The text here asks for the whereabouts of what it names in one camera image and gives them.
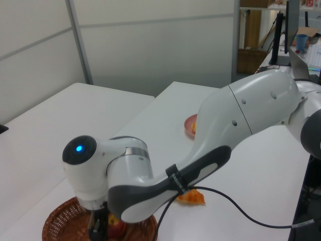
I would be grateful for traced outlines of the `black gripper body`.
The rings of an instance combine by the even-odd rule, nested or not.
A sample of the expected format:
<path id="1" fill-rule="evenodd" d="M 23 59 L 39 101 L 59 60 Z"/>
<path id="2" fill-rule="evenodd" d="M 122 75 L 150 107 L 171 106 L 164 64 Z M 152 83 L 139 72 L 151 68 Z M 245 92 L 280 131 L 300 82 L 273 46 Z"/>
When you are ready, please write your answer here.
<path id="1" fill-rule="evenodd" d="M 108 215 L 107 202 L 102 204 L 100 210 L 91 211 L 87 227 L 90 240 L 108 240 Z"/>

